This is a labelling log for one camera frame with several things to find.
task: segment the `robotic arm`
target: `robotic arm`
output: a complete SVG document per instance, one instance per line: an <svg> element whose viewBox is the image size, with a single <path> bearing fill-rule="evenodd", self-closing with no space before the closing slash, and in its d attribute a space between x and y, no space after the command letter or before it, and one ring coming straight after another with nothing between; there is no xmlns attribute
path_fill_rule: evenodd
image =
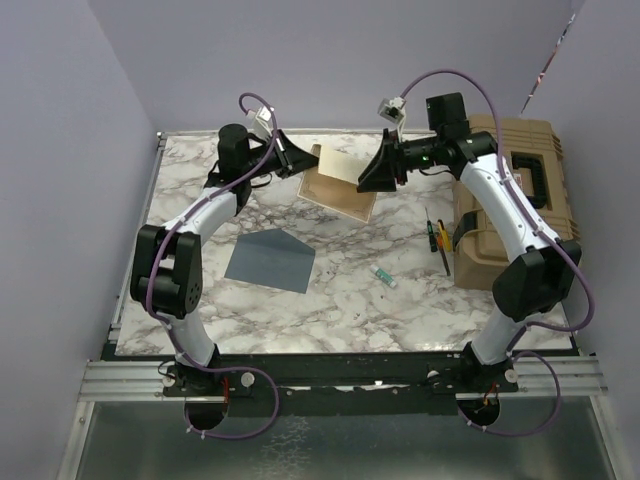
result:
<svg viewBox="0 0 640 480"><path fill-rule="evenodd" d="M206 334L197 310L203 288L202 245L222 224L244 208L251 194L253 178L273 173L280 178L287 178L318 165L317 157L298 148L279 131L277 146L262 167L251 178L212 198L216 190L241 178L257 165L267 151L268 134L262 130L262 138L257 137L249 134L247 129L239 124L223 127L219 132L219 171L215 171L214 166L209 172L202 194L182 213L164 225L145 225L138 232L130 294L133 300L145 306L144 299L158 248L167 232L181 222L165 250L165 263L161 264L154 282L153 311L163 314L168 320L166 326L171 329L172 335L184 352L198 364L207 367L216 364L219 353L214 342ZM251 148L249 140L259 145ZM184 220L194 205L208 198L211 200L188 220ZM180 355L177 355L177 361L187 367L192 366Z"/></svg>
<svg viewBox="0 0 640 480"><path fill-rule="evenodd" d="M380 112L398 125L404 124L405 115L399 102L383 102ZM393 192L396 185L407 182L407 172L445 165L484 207L504 242L510 264L493 284L496 306L489 322L465 347L463 356L469 366L467 374L490 376L495 369L486 367L506 367L507 352L519 340L523 327L535 321L538 314L551 310L569 293L574 273L541 238L542 233L553 239L575 264L582 252L577 242L562 241L517 187L515 193L525 211L516 205L506 185L512 176L504 158L503 179L497 167L493 138L487 132L470 132L459 93L427 99L427 112L429 127L436 135L403 142L400 132L385 129L378 152L358 179L358 191ZM526 215L538 222L537 230L527 222Z"/></svg>

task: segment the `purple wall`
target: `purple wall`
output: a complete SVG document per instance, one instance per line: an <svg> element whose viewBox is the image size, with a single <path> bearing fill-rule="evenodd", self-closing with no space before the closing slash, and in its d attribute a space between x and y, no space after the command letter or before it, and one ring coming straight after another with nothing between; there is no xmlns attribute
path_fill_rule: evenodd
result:
<svg viewBox="0 0 640 480"><path fill-rule="evenodd" d="M52 479L156 139L84 0L3 4L0 59L0 477Z"/></svg>
<svg viewBox="0 0 640 480"><path fill-rule="evenodd" d="M215 129L241 119L254 90L283 127L366 128L382 97L435 68L473 75L502 114L520 113L571 16L571 0L89 0L131 83L160 130ZM428 81L411 96L413 128L424 99L464 81Z"/></svg>
<svg viewBox="0 0 640 480"><path fill-rule="evenodd" d="M583 269L598 300L579 340L600 358L640 475L639 19L637 0L587 1L525 116L550 120L564 146ZM580 288L566 308L583 318Z"/></svg>

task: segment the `tan plastic toolbox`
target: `tan plastic toolbox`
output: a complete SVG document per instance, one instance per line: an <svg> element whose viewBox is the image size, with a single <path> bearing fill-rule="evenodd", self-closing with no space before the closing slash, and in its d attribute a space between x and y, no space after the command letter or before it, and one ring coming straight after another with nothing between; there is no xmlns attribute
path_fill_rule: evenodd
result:
<svg viewBox="0 0 640 480"><path fill-rule="evenodd" d="M549 122L503 118L504 154L511 172L538 213L564 240L579 240L562 172L562 147ZM472 132L496 138L490 115L471 115ZM508 265L507 253L482 206L460 182L453 186L454 283L461 288L491 290Z"/></svg>

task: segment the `marble tabletop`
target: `marble tabletop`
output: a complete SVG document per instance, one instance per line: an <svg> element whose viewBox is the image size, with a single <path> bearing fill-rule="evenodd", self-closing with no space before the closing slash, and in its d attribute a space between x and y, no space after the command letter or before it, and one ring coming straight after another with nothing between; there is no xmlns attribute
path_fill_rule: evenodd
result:
<svg viewBox="0 0 640 480"><path fill-rule="evenodd" d="M379 134L288 134L301 148L315 143L371 158ZM147 223L162 224L201 192L217 158L216 135L167 141ZM393 194L379 194L363 224L297 197L299 177L275 178L203 248L201 317L222 353L327 353L459 350L492 310L490 292L463 290L429 250L425 205L453 230L452 179L410 176ZM316 250L306 294L224 278L239 234L281 228ZM398 283L391 289L370 271L377 264ZM546 320L564 324L560 306ZM571 348L566 334L528 332L518 348ZM116 353L172 353L164 329L127 300Z"/></svg>

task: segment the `gray paper sheet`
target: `gray paper sheet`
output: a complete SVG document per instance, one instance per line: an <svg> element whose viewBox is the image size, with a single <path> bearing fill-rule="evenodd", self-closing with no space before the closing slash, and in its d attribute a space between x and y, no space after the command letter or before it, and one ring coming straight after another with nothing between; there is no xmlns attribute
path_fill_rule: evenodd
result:
<svg viewBox="0 0 640 480"><path fill-rule="evenodd" d="M307 293L316 251L276 229L240 235L225 278Z"/></svg>

